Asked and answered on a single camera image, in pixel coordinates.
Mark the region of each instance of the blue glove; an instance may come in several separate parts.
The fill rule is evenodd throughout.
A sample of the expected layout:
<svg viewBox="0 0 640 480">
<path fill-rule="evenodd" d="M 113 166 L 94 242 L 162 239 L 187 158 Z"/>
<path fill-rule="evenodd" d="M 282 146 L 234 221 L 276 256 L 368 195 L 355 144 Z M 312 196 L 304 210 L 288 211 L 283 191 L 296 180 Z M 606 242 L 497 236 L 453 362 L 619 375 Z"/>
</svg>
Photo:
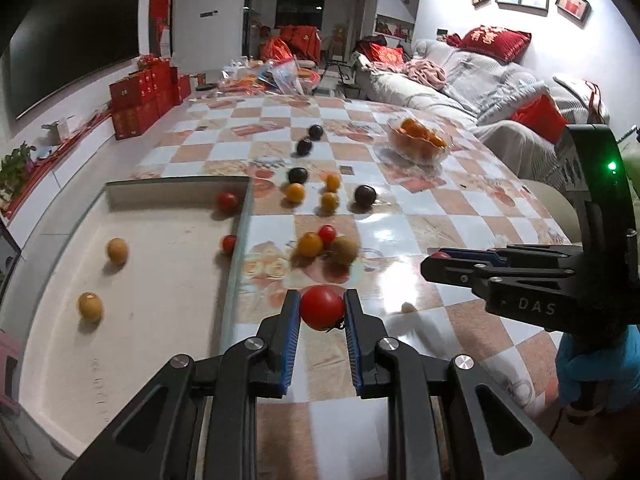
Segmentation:
<svg viewBox="0 0 640 480">
<path fill-rule="evenodd" d="M 636 325 L 626 327 L 622 343 L 615 348 L 582 354 L 573 359 L 573 341 L 562 336 L 556 373 L 560 403 L 566 406 L 580 397 L 579 381 L 611 381 L 606 409 L 621 410 L 636 400 L 640 392 L 640 332 Z"/>
</svg>

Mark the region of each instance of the red decoration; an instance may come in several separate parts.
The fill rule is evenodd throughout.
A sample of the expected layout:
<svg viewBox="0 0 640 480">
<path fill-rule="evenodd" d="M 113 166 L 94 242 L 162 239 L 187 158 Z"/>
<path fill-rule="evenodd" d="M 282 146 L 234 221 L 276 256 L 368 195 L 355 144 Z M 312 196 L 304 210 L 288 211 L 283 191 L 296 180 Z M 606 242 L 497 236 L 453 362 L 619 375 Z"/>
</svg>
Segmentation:
<svg viewBox="0 0 640 480">
<path fill-rule="evenodd" d="M 222 240 L 220 240 L 220 248 L 222 248 L 222 252 L 231 256 L 236 248 L 237 239 L 238 237 L 235 235 L 227 235 L 222 238 Z"/>
<path fill-rule="evenodd" d="M 380 63 L 387 63 L 389 65 L 402 65 L 404 60 L 402 59 L 402 48 L 391 48 L 389 46 L 380 46 L 375 43 L 370 44 L 372 61 L 379 61 Z"/>
<path fill-rule="evenodd" d="M 512 119 L 524 124 L 552 144 L 558 142 L 564 127 L 568 124 L 548 95 L 540 96 L 530 105 L 522 107 L 514 113 Z"/>
<path fill-rule="evenodd" d="M 344 300 L 331 286 L 312 286 L 300 299 L 300 317 L 313 330 L 331 330 L 344 318 Z"/>
<path fill-rule="evenodd" d="M 169 16 L 169 0 L 149 0 L 149 16 L 167 19 Z"/>
<path fill-rule="evenodd" d="M 511 62 L 531 43 L 531 34 L 503 27 L 477 27 L 462 40 L 460 48 Z"/>
<path fill-rule="evenodd" d="M 232 215 L 238 209 L 240 201 L 238 200 L 238 196 L 234 193 L 220 193 L 216 197 L 216 204 L 218 204 L 218 209 L 222 211 L 226 215 Z"/>
<path fill-rule="evenodd" d="M 322 240 L 322 244 L 327 248 L 331 245 L 331 242 L 335 240 L 337 233 L 335 232 L 334 226 L 326 224 L 320 228 L 318 236 Z"/>
</svg>

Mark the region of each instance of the red bag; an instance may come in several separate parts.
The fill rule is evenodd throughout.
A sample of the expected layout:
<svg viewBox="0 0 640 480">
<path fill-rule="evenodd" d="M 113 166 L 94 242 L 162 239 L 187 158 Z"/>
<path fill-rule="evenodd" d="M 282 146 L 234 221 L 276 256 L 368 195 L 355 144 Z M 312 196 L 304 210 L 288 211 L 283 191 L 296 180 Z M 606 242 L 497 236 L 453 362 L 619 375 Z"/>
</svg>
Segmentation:
<svg viewBox="0 0 640 480">
<path fill-rule="evenodd" d="M 293 59 L 293 54 L 287 44 L 280 38 L 270 38 L 262 48 L 260 59 L 267 62 L 270 59 L 276 61 L 286 61 Z"/>
</svg>

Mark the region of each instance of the red cushion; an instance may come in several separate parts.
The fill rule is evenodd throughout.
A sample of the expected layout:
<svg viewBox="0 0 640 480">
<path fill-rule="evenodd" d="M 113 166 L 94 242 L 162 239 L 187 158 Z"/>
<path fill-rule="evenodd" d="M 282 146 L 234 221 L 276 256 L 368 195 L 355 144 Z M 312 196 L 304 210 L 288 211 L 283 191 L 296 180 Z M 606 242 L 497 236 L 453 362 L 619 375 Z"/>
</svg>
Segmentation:
<svg viewBox="0 0 640 480">
<path fill-rule="evenodd" d="M 449 34 L 448 36 L 444 37 L 444 41 L 449 46 L 460 47 L 460 43 L 462 43 L 462 38 L 460 38 L 460 36 L 457 34 Z"/>
<path fill-rule="evenodd" d="M 511 62 L 531 43 L 531 34 L 503 27 L 476 27 L 462 40 L 460 48 Z"/>
<path fill-rule="evenodd" d="M 540 96 L 531 104 L 522 107 L 514 113 L 512 119 L 517 123 L 524 124 L 552 144 L 558 142 L 564 127 L 569 124 L 560 115 L 548 95 Z"/>
<path fill-rule="evenodd" d="M 402 65 L 402 48 L 391 48 L 390 46 L 380 46 L 370 43 L 372 61 L 387 63 L 389 65 Z"/>
</svg>

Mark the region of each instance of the television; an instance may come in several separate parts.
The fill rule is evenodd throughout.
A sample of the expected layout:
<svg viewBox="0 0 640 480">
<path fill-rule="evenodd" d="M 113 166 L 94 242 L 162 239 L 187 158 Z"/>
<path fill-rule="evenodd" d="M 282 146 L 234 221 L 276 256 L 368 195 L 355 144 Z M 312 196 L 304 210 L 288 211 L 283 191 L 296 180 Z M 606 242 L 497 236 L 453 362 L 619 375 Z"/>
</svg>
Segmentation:
<svg viewBox="0 0 640 480">
<path fill-rule="evenodd" d="M 12 113 L 138 55 L 138 0 L 36 0 L 8 47 Z"/>
</svg>

